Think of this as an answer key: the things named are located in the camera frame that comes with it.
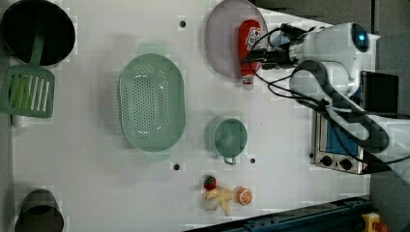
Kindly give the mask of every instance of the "oven knob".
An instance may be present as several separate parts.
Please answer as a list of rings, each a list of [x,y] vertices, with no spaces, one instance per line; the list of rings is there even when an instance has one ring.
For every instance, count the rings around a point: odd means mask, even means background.
[[[332,164],[332,158],[326,156],[324,157],[321,162],[325,165],[325,166],[330,166]]]
[[[352,162],[349,159],[342,160],[340,162],[340,165],[344,170],[349,170],[353,166]]]

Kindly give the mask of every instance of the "white table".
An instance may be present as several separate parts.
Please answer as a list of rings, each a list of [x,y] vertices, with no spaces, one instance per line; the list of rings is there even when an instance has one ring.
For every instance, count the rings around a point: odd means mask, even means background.
[[[310,164],[309,109],[277,98],[258,80],[246,92],[210,68],[204,29],[217,1],[55,3],[73,19],[77,43],[67,60],[50,67],[57,78],[54,116],[14,131],[17,212],[31,190],[42,188],[55,194],[65,231],[182,231],[368,194],[368,176]],[[306,29],[323,25],[262,13],[270,29],[283,22]],[[181,19],[185,29],[179,28]],[[118,117],[119,75],[147,42],[168,47],[168,57],[185,79],[187,126],[171,157],[160,162],[145,161],[123,135]],[[263,74],[277,78],[285,73]],[[239,118],[248,128],[248,146],[235,166],[205,149],[203,130],[216,115]],[[173,170],[174,163],[181,170]],[[229,189],[248,187],[252,203],[231,202],[231,217],[221,208],[204,211],[200,199],[206,174]]]

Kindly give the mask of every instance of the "black pot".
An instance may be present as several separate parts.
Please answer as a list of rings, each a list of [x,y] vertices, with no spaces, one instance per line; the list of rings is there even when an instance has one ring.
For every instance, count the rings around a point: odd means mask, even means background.
[[[4,13],[1,37],[12,54],[29,63],[38,23],[44,23],[44,48],[40,65],[54,65],[73,50],[75,31],[69,16],[45,0],[21,0]]]
[[[38,189],[24,199],[15,232],[62,232],[64,219],[54,195]]]

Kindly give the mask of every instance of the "small green bowl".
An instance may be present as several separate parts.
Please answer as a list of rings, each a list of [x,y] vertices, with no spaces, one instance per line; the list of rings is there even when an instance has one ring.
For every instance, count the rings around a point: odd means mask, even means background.
[[[205,130],[205,140],[212,152],[223,156],[225,163],[235,165],[235,158],[247,146],[248,133],[241,121],[218,117],[208,124]]]

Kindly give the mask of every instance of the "red toy fruit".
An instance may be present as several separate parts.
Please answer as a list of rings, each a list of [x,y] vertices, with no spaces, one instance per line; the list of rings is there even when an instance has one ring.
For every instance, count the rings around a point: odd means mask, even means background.
[[[206,190],[212,190],[217,187],[217,179],[213,176],[208,176],[204,182],[204,188]]]

